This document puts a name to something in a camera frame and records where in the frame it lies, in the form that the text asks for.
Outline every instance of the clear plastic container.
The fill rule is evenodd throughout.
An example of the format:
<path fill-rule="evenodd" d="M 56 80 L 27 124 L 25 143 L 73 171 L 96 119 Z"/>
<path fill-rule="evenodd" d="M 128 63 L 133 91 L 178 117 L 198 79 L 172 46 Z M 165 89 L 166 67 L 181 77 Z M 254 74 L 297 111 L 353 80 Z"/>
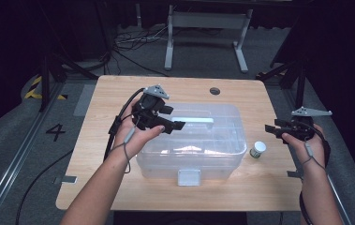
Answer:
<path fill-rule="evenodd" d="M 189 177 L 193 182 L 188 181 L 188 185 L 199 185 L 203 179 L 227 179 L 246 152 L 238 109 L 229 104 L 167 105 L 173 107 L 172 114 L 159 116 L 185 121 L 185 126 L 145 144 L 137 154 L 142 174 L 148 178 L 176 178 L 179 184 L 180 179 Z"/>

